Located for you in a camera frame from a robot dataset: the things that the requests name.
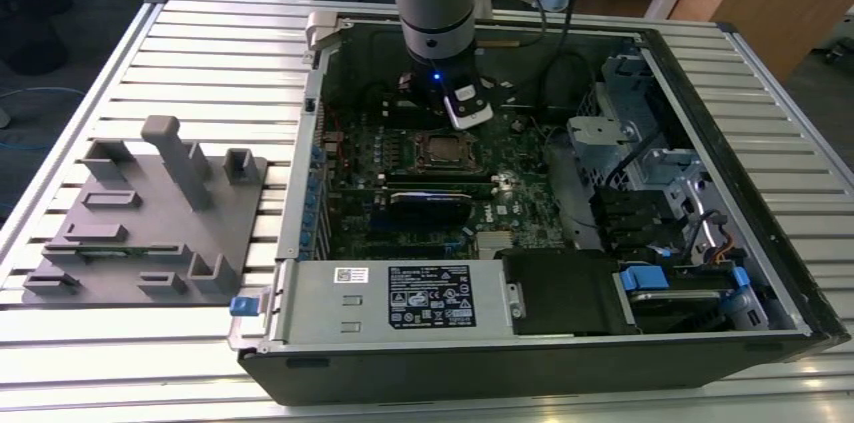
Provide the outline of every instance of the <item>gray plastic stand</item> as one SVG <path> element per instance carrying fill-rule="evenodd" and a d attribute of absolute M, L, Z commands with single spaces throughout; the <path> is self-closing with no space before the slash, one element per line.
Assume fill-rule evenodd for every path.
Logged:
<path fill-rule="evenodd" d="M 82 185 L 24 303 L 50 306 L 224 305 L 240 288 L 266 160 L 248 149 L 206 158 L 149 116 L 142 139 L 160 156 L 96 140 Z"/>

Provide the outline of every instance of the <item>warning symbols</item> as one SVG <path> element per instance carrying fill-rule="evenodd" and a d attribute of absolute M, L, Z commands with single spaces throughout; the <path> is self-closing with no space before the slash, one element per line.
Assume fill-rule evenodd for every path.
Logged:
<path fill-rule="evenodd" d="M 391 294 L 391 306 L 405 306 L 405 293 L 395 292 Z"/>
<path fill-rule="evenodd" d="M 476 326 L 468 266 L 388 267 L 388 324 L 397 330 Z"/>

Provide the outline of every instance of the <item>floor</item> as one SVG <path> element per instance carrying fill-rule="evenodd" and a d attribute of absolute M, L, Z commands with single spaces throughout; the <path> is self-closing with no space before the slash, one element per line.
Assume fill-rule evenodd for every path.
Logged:
<path fill-rule="evenodd" d="M 68 50 L 65 66 L 48 75 L 21 77 L 0 63 L 0 95 L 6 89 L 68 87 L 85 91 L 109 57 L 142 0 L 74 0 L 70 11 L 53 18 Z M 393 0 L 345 0 L 391 3 Z M 497 8 L 523 9 L 511 0 Z M 810 55 L 791 77 L 787 89 L 823 132 L 842 158 L 854 166 L 854 132 L 847 105 L 854 94 L 854 64 L 827 66 L 820 55 Z M 24 93 L 0 99 L 0 108 L 13 121 L 0 130 L 0 144 L 42 147 L 53 143 L 78 97 L 66 93 Z M 0 224 L 41 164 L 46 150 L 12 150 L 0 146 Z"/>

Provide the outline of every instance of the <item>blue latch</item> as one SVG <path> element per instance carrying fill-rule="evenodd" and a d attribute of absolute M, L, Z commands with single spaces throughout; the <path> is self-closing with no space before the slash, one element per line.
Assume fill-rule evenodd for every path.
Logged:
<path fill-rule="evenodd" d="M 739 288 L 750 286 L 750 275 L 747 275 L 747 270 L 740 266 L 736 266 L 732 269 L 732 277 L 735 278 L 735 284 Z"/>
<path fill-rule="evenodd" d="M 665 290 L 669 288 L 660 266 L 629 266 L 627 270 L 619 272 L 619 279 L 625 291 Z"/>
<path fill-rule="evenodd" d="M 260 313 L 260 298 L 234 296 L 228 305 L 230 316 L 257 316 Z"/>

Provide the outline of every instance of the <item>gray plastic peg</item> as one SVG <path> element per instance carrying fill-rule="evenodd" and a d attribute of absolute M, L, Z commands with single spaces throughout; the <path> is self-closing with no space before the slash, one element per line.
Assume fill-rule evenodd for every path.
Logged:
<path fill-rule="evenodd" d="M 186 147 L 177 136 L 180 126 L 173 116 L 150 115 L 142 125 L 142 140 L 157 148 L 172 181 L 193 211 L 200 211 L 210 206 L 210 194 L 189 160 Z"/>
<path fill-rule="evenodd" d="M 121 140 L 94 140 L 81 160 L 94 179 L 104 185 L 124 184 L 118 163 L 129 161 L 133 161 L 133 155 Z"/>

